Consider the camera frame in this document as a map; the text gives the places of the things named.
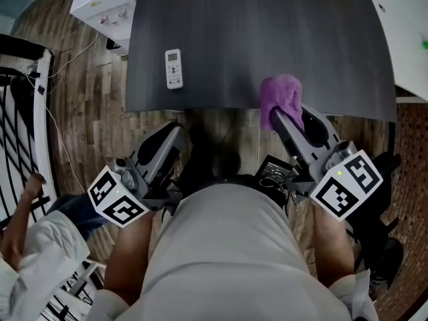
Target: cable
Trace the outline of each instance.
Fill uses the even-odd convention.
[[[52,76],[48,76],[47,78],[54,78],[55,76],[57,76],[60,72],[62,72],[64,70],[64,68],[66,66],[68,66],[68,64],[72,63],[77,57],[79,57],[82,53],[84,53],[87,49],[89,49],[91,46],[93,46],[96,42],[96,40],[98,39],[98,32],[96,33],[95,39],[94,41],[89,44],[87,47],[85,47],[81,52],[79,52],[77,55],[75,55],[70,61],[68,61],[67,63],[64,64],[64,66],[58,71],[56,72],[54,75]]]
[[[31,80],[29,79],[28,75],[27,75],[27,74],[24,74],[23,72],[20,72],[20,73],[21,73],[21,74],[23,74],[23,75],[25,75],[25,77],[27,78],[28,82],[33,86],[33,88],[34,88],[34,90],[35,90],[35,86],[34,86],[33,82],[31,82]]]
[[[225,141],[227,140],[227,136],[229,136],[229,133],[232,131],[232,128],[236,126],[237,121],[238,121],[238,115],[237,115],[237,112],[234,112],[230,126],[227,129],[227,132],[225,133],[223,140],[219,143],[219,146],[218,146],[219,148],[223,147],[223,145],[225,144]]]
[[[260,179],[259,184],[264,188],[275,188],[275,186],[273,186],[273,185],[264,185],[263,184],[264,179],[271,180],[272,182],[274,182],[277,185],[277,187],[280,188],[281,193],[286,194],[283,185],[285,185],[285,186],[287,185],[287,179],[290,178],[291,172],[292,172],[292,170],[288,171],[287,176],[285,176],[285,174],[283,174],[279,170],[270,171],[267,173],[267,175],[265,177]],[[282,182],[278,182],[276,179],[272,178],[272,176],[280,177],[282,179]],[[286,215],[288,217],[288,202],[290,201],[290,193],[291,192],[290,192],[288,187],[286,187],[286,188],[287,188],[288,194],[287,194],[286,203],[284,205],[284,211],[286,212]]]
[[[72,168],[72,172],[73,172],[74,178],[77,180],[77,182],[79,183],[80,188],[81,188],[81,189],[82,189],[82,191],[85,193],[85,192],[86,192],[86,190],[83,188],[83,186],[82,186],[82,184],[80,183],[80,181],[79,181],[79,179],[78,179],[78,177],[77,177],[76,173],[74,172],[74,168],[73,168],[72,160],[71,160],[71,158],[70,158],[70,155],[68,154],[68,151],[67,151],[66,145],[64,144],[64,141],[62,141],[61,133],[60,133],[60,130],[59,130],[59,128],[58,128],[58,125],[56,124],[56,120],[55,120],[54,116],[52,115],[51,111],[50,111],[47,107],[45,107],[45,108],[46,108],[47,112],[49,113],[49,115],[51,116],[51,118],[52,118],[52,120],[53,120],[53,123],[55,124],[56,130],[57,130],[57,132],[58,132],[58,138],[60,139],[60,141],[61,141],[61,143],[62,143],[62,146],[64,147],[64,150],[65,150],[65,152],[66,152],[66,154],[67,154],[68,160],[69,160],[69,162],[70,162],[70,166],[71,166],[71,168]]]

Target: black and white marker cube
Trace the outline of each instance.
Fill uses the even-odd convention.
[[[382,182],[381,174],[361,150],[331,168],[310,197],[342,221],[360,207]]]
[[[88,193],[96,212],[121,228],[150,211],[121,183],[120,175],[108,166],[102,169]]]

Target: purple towel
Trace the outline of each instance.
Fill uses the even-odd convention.
[[[282,74],[266,78],[260,87],[260,125],[265,130],[273,130],[269,119],[270,111],[278,106],[304,130],[302,120],[302,91],[300,81],[294,76]]]

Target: remote control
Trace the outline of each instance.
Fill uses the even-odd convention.
[[[183,87],[183,72],[181,69],[181,52],[179,49],[165,52],[165,66],[167,67],[168,89]]]

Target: table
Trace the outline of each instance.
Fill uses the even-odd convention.
[[[167,89],[179,48],[184,87]],[[259,108],[261,81],[303,83],[320,112],[394,122],[393,69],[371,0],[137,0],[126,110]]]

